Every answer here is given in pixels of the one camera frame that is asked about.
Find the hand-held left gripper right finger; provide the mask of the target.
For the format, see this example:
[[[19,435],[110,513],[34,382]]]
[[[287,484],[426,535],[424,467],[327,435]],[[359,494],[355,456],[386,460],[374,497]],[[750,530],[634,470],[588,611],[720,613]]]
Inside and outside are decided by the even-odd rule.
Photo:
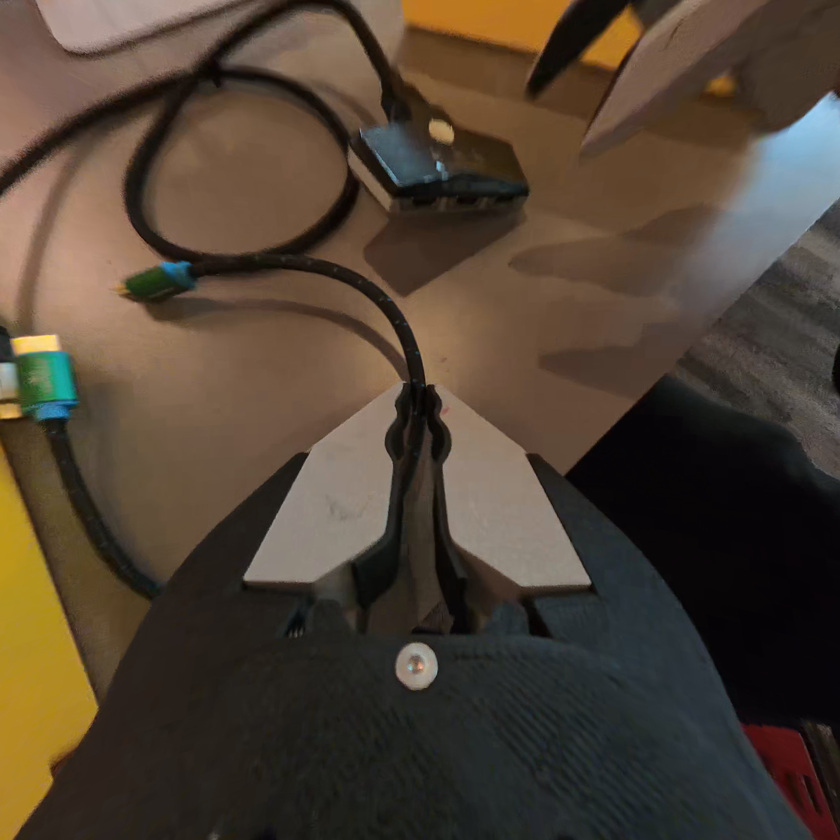
[[[470,611],[589,591],[590,575],[525,450],[444,387],[436,395],[446,530],[465,566]]]

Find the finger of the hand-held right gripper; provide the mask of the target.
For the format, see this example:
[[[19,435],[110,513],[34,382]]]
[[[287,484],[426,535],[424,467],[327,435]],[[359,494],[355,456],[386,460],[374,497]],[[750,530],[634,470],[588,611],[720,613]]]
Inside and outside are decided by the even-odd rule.
[[[578,60],[633,1],[573,1],[563,11],[527,78],[525,95],[538,98]]]
[[[680,2],[637,42],[586,131],[600,154],[729,76],[763,131],[787,128],[838,82],[838,2]]]

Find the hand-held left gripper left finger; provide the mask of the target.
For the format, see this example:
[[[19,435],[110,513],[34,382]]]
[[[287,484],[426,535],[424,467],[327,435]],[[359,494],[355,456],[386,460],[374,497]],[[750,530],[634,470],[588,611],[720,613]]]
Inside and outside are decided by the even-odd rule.
[[[307,453],[243,583],[356,607],[353,560],[385,535],[393,462],[385,436],[397,419],[394,385]]]

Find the yellow plastic bin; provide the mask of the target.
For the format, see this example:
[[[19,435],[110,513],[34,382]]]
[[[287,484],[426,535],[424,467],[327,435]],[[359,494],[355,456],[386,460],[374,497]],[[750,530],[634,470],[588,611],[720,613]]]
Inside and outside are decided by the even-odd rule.
[[[570,1],[404,1],[402,10],[406,23],[414,28],[530,53],[535,63],[553,27],[570,4]],[[565,72],[577,66],[611,72],[621,70],[648,30],[678,5],[679,2],[639,2],[637,7],[626,8]]]
[[[45,555],[1,452],[1,838],[14,838],[98,710]]]

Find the black HDMI switch hub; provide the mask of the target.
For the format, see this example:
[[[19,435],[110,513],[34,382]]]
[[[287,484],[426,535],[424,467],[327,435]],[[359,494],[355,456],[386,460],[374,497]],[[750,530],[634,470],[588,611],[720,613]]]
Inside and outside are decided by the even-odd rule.
[[[379,81],[385,121],[349,131],[339,115],[309,87],[296,80],[245,66],[228,56],[269,26],[294,14],[327,12],[353,32]],[[153,164],[186,104],[203,85],[225,82],[265,86],[290,95],[309,109],[346,153],[347,175],[328,211],[299,236],[274,248],[239,255],[214,255],[179,246],[156,232],[145,210]],[[480,212],[521,206],[529,184],[511,145],[489,135],[460,129],[431,105],[394,68],[371,27],[351,2],[275,2],[244,19],[216,44],[179,70],[100,101],[43,134],[2,169],[4,196],[53,153],[107,119],[154,101],[162,106],[136,148],[122,187],[125,213],[145,244],[174,263],[161,265],[186,288],[203,277],[255,274],[269,269],[303,270],[305,253],[330,236],[352,211],[365,187],[389,212],[399,214],[466,210]]]

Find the red plastic crate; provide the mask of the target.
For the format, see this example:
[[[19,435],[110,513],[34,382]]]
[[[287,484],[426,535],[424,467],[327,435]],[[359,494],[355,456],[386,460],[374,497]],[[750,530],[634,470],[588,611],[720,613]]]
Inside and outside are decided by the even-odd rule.
[[[817,721],[743,721],[765,769],[814,839],[839,838],[839,748]]]

